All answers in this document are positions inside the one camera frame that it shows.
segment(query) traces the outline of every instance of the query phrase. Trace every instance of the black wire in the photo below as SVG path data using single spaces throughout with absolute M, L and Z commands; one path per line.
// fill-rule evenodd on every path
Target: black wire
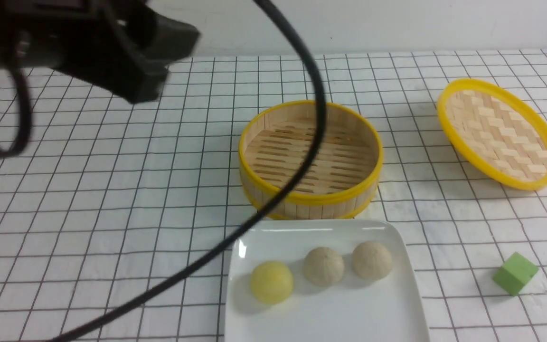
M 5 64 L 18 93 L 18 132 L 14 142 L 7 151 L 0 149 L 0 158 L 17 156 L 22 153 L 30 141 L 33 127 L 33 113 L 28 95 L 27 81 L 19 69 L 16 52 L 9 52 L 9 57 Z
M 313 160 L 315 160 L 315 156 L 318 154 L 318 149 L 320 148 L 324 138 L 324 132 L 326 131 L 326 97 L 324 94 L 324 84 L 322 83 L 320 72 L 315 61 L 313 60 L 313 57 L 308 51 L 308 48 L 298 36 L 297 32 L 295 32 L 294 28 L 292 28 L 290 23 L 286 20 L 282 13 L 280 13 L 279 9 L 277 9 L 269 0 L 254 0 L 254 2 L 264 11 L 264 13 L 278 27 L 278 29 L 280 29 L 280 32 L 295 49 L 305 65 L 305 69 L 308 71 L 308 74 L 310 74 L 313 83 L 313 92 L 315 93 L 316 127 L 315 134 L 313 135 L 313 141 L 307 155 L 305 156 L 304 162 L 297 170 L 297 173 L 295 173 L 295 175 L 293 175 L 293 177 L 288 181 L 286 186 L 284 186 L 284 188 L 282 188 L 282 190 L 280 190 L 280 192 L 278 192 L 269 202 L 267 202 L 260 210 L 257 210 L 257 212 L 239 228 L 237 228 L 233 234 L 222 240 L 221 243 L 211 249 L 204 256 L 193 262 L 187 268 L 156 285 L 154 288 L 151 288 L 145 293 L 135 297 L 131 301 L 128 301 L 124 305 L 117 307 L 117 309 L 114 309 L 113 311 L 106 313 L 95 320 L 53 338 L 52 340 L 49 340 L 49 342 L 70 342 L 76 340 L 83 335 L 91 333 L 103 325 L 120 318 L 124 314 L 127 314 L 131 310 L 143 305 L 153 297 L 161 294 L 165 290 L 168 290 L 180 281 L 189 277 L 192 273 L 212 261 L 215 257 L 217 257 L 217 255 L 223 253 L 227 247 L 231 246 L 235 240 L 240 238 L 252 226 L 258 223 L 258 221 L 264 219 L 267 214 L 269 214 L 289 193 L 291 193 L 293 188 L 297 186 L 304 175 L 308 172 Z

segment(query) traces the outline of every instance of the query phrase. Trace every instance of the white plate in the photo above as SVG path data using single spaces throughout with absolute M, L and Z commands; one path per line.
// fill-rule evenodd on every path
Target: white plate
M 393 256 L 394 268 L 369 283 L 352 270 L 351 253 L 377 240 Z M 345 260 L 343 280 L 322 290 L 302 275 L 313 248 L 335 249 Z M 267 260 L 285 262 L 294 275 L 291 297 L 278 305 L 259 303 L 250 273 Z M 227 286 L 225 340 L 230 342 L 428 342 L 421 296 L 406 247 L 391 224 L 360 219 L 262 221 L 234 244 Z

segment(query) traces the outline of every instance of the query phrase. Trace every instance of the green block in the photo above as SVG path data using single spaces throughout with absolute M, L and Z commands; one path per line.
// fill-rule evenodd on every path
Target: green block
M 516 296 L 538 272 L 539 268 L 518 252 L 514 252 L 499 267 L 493 281 L 501 286 L 510 296 Z

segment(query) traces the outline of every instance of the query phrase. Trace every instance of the table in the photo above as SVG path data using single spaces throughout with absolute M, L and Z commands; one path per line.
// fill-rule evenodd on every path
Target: table
M 377 197 L 360 218 L 401 231 L 434 342 L 547 341 L 547 188 L 506 188 L 441 131 L 435 101 L 466 76 L 505 87 L 547 120 L 547 49 L 316 56 L 328 98 L 381 135 Z M 255 210 L 237 144 L 258 112 L 311 98 L 295 56 L 193 58 L 161 100 L 132 106 L 50 69 L 31 69 L 35 132 L 0 161 L 0 342 L 43 340 L 184 268 Z M 0 141 L 15 132 L 0 87 Z M 541 271 L 519 297 L 491 276 L 518 251 Z M 224 339 L 225 253 L 87 341 Z

